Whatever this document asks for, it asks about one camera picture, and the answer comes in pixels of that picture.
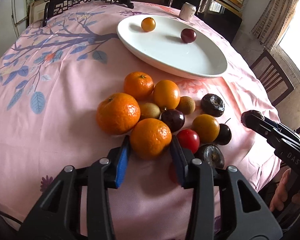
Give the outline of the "person's right hand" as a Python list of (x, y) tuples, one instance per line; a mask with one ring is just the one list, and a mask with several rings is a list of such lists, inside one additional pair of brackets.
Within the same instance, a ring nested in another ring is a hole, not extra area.
[[(291, 169), (287, 169), (279, 182), (279, 185), (276, 188), (275, 194), (270, 202), (270, 211), (273, 212), (274, 210), (283, 210), (284, 204), (287, 201), (288, 193), (286, 189), (286, 185), (290, 178)], [(292, 203), (300, 206), (300, 192), (295, 194), (292, 198)]]

